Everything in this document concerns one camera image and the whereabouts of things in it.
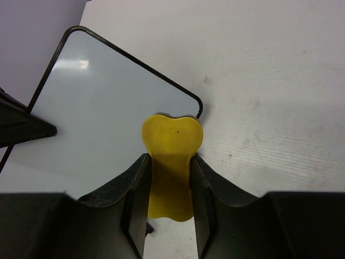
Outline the small black-framed whiteboard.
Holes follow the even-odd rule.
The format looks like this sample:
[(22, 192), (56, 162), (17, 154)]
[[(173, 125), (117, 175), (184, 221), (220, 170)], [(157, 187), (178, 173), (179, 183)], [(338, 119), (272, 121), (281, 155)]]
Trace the small black-framed whiteboard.
[(65, 32), (26, 110), (54, 125), (57, 134), (8, 146), (1, 172), (2, 241), (91, 238), (91, 208), (78, 198), (148, 154), (141, 135), (147, 118), (198, 119), (202, 102), (75, 26)]

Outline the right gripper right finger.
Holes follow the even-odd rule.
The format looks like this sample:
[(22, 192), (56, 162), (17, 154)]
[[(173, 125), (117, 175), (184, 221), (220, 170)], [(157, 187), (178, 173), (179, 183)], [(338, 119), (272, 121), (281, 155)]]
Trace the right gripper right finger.
[(238, 258), (244, 251), (246, 207), (259, 198), (216, 173), (199, 155), (191, 160), (191, 191), (199, 258)]

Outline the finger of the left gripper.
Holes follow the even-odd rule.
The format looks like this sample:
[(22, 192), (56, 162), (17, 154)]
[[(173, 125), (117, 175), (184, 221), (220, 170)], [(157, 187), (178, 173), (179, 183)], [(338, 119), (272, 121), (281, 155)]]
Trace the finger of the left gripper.
[(1, 147), (53, 137), (57, 128), (27, 112), (26, 106), (1, 90)]

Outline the yellow bone-shaped eraser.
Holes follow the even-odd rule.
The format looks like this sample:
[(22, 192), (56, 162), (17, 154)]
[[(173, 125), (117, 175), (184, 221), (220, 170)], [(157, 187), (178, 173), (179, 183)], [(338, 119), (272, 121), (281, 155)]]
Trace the yellow bone-shaped eraser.
[(194, 215), (190, 160), (202, 145), (202, 124), (190, 115), (155, 114), (145, 120), (141, 135), (151, 157), (148, 217), (190, 220)]

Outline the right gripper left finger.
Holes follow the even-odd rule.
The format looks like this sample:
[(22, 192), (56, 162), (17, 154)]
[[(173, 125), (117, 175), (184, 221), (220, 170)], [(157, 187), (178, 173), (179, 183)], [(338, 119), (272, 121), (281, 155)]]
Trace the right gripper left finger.
[(91, 208), (91, 248), (97, 258), (143, 258), (147, 234), (151, 157), (142, 154), (127, 170), (78, 198)]

